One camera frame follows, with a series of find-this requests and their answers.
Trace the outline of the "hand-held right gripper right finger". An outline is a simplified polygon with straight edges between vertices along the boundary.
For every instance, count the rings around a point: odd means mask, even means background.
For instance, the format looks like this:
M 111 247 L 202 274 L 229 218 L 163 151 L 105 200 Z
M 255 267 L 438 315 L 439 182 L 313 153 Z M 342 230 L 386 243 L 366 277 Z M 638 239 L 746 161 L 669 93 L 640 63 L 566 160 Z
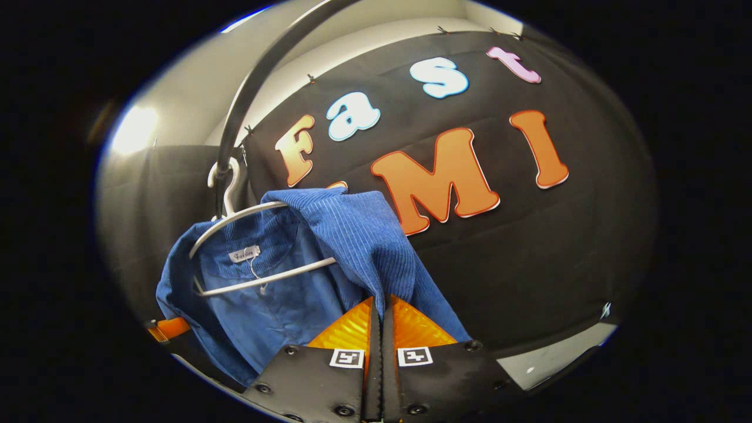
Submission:
M 474 422 L 519 399 L 519 387 L 478 340 L 458 342 L 392 296 L 381 336 L 385 422 Z

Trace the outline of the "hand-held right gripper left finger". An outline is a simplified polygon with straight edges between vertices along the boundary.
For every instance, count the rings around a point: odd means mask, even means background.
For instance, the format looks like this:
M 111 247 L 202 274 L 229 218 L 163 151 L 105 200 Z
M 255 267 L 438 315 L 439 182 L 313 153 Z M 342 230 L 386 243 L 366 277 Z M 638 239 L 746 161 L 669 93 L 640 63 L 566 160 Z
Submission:
M 368 298 L 308 344 L 283 346 L 244 398 L 287 420 L 380 421 L 382 375 L 381 322 Z

